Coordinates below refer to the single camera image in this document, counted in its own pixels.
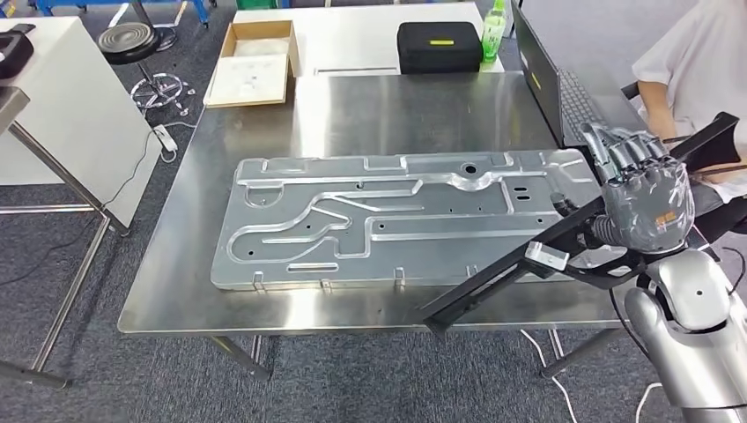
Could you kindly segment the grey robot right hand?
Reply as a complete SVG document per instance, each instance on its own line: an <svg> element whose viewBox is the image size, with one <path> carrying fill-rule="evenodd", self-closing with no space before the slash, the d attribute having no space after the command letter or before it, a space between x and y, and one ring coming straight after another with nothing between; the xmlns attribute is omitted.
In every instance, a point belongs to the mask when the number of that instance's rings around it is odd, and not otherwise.
<svg viewBox="0 0 747 423"><path fill-rule="evenodd" d="M685 249L695 218L685 164L645 130L583 123L580 131L601 177L603 211L552 245L572 255L604 245L654 257Z"/></svg>

